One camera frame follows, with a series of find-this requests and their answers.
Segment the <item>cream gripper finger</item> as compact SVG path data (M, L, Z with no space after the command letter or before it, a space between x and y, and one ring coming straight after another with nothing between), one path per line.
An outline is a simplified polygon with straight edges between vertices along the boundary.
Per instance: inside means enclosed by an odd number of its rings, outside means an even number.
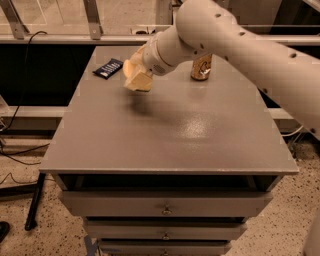
M149 92L152 87L153 79L143 67L140 66L140 69L141 76L135 82L132 83L127 83L125 81L124 86L132 91Z

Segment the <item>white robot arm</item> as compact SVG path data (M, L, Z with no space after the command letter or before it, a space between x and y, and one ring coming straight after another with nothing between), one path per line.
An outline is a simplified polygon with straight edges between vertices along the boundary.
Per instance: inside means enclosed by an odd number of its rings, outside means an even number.
M214 0L187 0L174 24L124 62L125 87L150 91L153 77L213 54L228 61L265 95L320 139L320 62L238 25Z

